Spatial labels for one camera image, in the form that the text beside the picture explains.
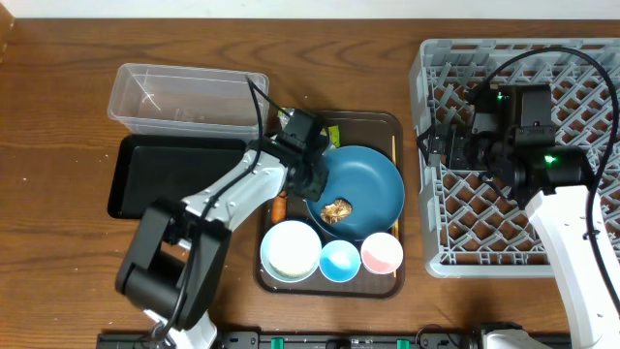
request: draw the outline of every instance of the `green led light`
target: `green led light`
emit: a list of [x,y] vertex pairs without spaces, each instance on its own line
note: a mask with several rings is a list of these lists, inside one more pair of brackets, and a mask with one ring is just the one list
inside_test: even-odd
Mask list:
[[544,155],[544,162],[547,163],[547,165],[551,165],[552,163],[554,163],[557,159],[551,155]]

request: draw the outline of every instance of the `small blue bowl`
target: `small blue bowl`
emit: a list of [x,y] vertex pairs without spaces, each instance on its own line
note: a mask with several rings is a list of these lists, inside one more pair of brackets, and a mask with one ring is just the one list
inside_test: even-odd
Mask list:
[[357,248],[345,240],[335,240],[323,247],[319,268],[332,282],[347,282],[354,278],[361,266]]

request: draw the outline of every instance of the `green connector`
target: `green connector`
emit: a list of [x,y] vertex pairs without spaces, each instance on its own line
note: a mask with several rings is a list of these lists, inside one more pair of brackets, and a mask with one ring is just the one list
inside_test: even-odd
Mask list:
[[407,339],[398,339],[396,340],[396,349],[409,349],[409,340]]
[[271,349],[284,349],[284,338],[272,338]]

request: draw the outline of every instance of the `cup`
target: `cup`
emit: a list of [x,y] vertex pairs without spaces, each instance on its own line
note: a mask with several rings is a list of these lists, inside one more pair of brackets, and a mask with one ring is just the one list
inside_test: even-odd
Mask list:
[[276,224],[261,242],[264,270],[282,282],[299,282],[319,267],[321,239],[312,227],[299,221]]
[[361,260],[357,248],[350,242],[335,240],[323,248],[319,266],[329,281],[347,282],[357,275]]
[[392,273],[403,263],[403,247],[391,234],[375,233],[361,245],[361,261],[372,273]]

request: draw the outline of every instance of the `brown serving tray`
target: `brown serving tray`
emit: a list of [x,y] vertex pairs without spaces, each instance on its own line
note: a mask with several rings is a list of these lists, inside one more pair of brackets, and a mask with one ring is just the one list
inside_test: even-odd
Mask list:
[[[403,130],[400,122],[393,115],[384,112],[357,111],[315,111],[315,113],[325,118],[327,126],[338,125],[341,146],[368,146],[380,151],[389,159],[392,159],[394,149],[396,152],[396,168],[403,175]],[[266,232],[273,226],[271,223],[271,207],[272,201],[263,205],[254,268],[257,282],[268,292],[385,299],[400,291],[405,278],[404,263],[396,271],[396,274],[387,275],[370,273],[364,266],[361,266],[356,277],[344,283],[327,280],[319,269],[307,279],[297,283],[286,283],[274,279],[263,270],[260,256],[261,241],[263,241]],[[289,196],[287,219],[300,220],[312,226],[319,232],[323,245],[335,239],[310,218],[306,203],[298,197]],[[401,244],[403,244],[403,223],[404,219],[401,214],[398,218],[398,238]],[[357,249],[361,248],[361,241],[354,242],[354,244]]]

